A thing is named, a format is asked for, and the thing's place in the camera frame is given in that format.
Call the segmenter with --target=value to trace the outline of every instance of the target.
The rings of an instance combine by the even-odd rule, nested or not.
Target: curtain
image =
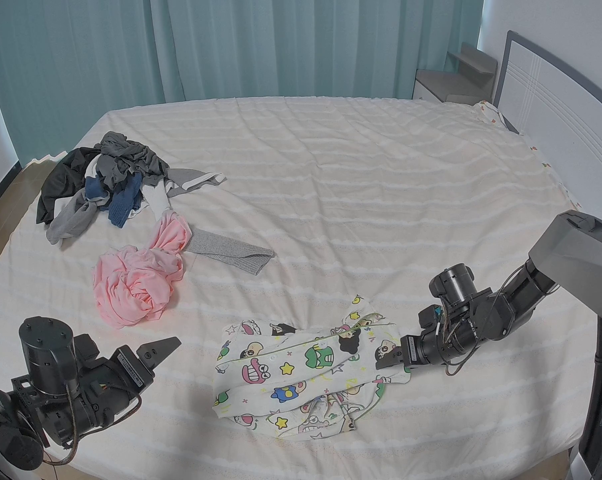
[[[476,45],[483,0],[0,0],[0,105],[20,160],[108,110],[265,95],[410,98]]]

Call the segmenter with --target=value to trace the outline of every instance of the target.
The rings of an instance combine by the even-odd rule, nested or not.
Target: crumpled pink shirt
[[[116,329],[139,320],[158,320],[170,300],[172,283],[183,278],[182,249],[192,237],[190,226],[166,210],[145,249],[126,245],[99,256],[92,287],[105,322]]]

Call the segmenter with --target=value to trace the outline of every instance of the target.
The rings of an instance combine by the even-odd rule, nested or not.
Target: mattress
[[[520,136],[472,107],[393,99],[191,101],[105,114],[80,145],[122,132],[171,167],[227,181],[172,199],[191,225],[273,249],[259,276],[184,253],[158,321],[113,330],[100,319],[91,268],[143,246],[148,209],[123,229],[100,214],[51,246],[35,203],[0,258],[0,387],[25,372],[17,330],[52,316],[102,354],[177,335],[143,407],[81,441],[73,466],[106,479],[507,479],[571,446],[585,422],[596,320],[564,290],[456,377],[440,367],[390,385],[357,430],[289,442],[218,420],[211,379],[223,327],[267,319],[334,326],[355,295],[418,333],[430,279],[458,262],[497,290],[553,217],[570,208]],[[52,448],[61,457],[64,452]]]

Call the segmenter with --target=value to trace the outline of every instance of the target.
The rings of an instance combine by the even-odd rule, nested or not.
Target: pajamas
[[[227,327],[213,377],[217,416],[290,440],[354,430],[386,385],[408,382],[410,370],[375,369],[400,346],[397,325],[383,322],[359,295],[345,311],[332,329],[255,320]]]

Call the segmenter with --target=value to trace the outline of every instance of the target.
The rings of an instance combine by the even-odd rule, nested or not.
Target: headboard
[[[602,219],[600,87],[509,31],[494,105],[539,149],[583,211]]]

